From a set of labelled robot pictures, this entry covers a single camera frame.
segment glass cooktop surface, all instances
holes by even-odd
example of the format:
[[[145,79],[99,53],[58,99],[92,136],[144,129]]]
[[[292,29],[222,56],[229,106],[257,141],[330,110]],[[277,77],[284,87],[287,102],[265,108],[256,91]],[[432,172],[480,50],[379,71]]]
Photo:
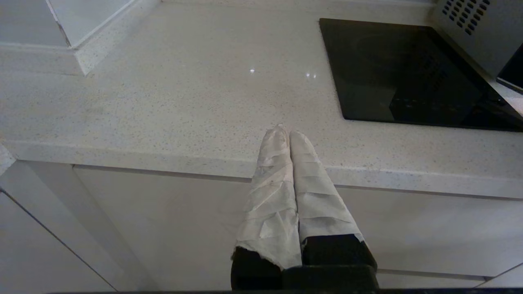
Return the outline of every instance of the glass cooktop surface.
[[[343,117],[523,131],[523,117],[430,27],[320,19]]]

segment stainless steel appliance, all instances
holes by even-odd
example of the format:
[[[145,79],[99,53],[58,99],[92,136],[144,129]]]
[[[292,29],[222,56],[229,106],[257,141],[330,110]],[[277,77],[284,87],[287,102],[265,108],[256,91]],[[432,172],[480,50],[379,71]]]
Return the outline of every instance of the stainless steel appliance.
[[[434,17],[498,82],[523,93],[522,0],[440,0]]]

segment wall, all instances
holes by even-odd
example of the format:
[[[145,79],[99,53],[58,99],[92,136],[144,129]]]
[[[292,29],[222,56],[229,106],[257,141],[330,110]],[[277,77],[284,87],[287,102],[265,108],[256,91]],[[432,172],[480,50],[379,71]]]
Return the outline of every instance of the wall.
[[[72,46],[132,0],[49,0]]]
[[[1,0],[0,42],[67,46],[45,0]]]

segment white cabinet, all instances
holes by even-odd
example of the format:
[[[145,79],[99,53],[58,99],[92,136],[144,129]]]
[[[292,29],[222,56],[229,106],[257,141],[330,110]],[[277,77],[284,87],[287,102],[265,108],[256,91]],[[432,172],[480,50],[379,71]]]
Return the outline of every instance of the white cabinet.
[[[0,176],[0,186],[115,289],[145,288],[117,230],[71,165],[17,161]]]
[[[494,277],[523,262],[523,202],[338,189],[383,269]]]
[[[521,288],[523,287],[523,264],[481,284],[479,288]]]
[[[402,274],[378,273],[376,275],[381,289],[413,288],[474,288],[481,280],[466,280],[451,277],[430,277]]]
[[[0,194],[0,292],[113,289],[10,198]]]
[[[74,169],[160,290],[230,289],[249,183]]]
[[[74,170],[160,290],[230,288],[230,256],[249,183],[123,169]],[[523,261],[518,225],[523,202],[339,191],[381,269],[494,277]],[[382,280],[392,287],[480,283],[435,276]]]

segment white speckled countertop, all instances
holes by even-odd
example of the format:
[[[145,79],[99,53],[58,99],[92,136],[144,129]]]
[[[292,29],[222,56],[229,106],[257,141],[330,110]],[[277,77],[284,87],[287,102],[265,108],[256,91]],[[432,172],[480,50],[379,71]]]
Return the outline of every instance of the white speckled countertop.
[[[318,19],[423,25],[429,9],[369,5],[162,3],[88,77],[0,73],[0,137],[21,160],[248,178],[282,122],[338,185],[523,197],[522,133],[342,118]]]
[[[7,149],[0,144],[0,176],[16,161]]]

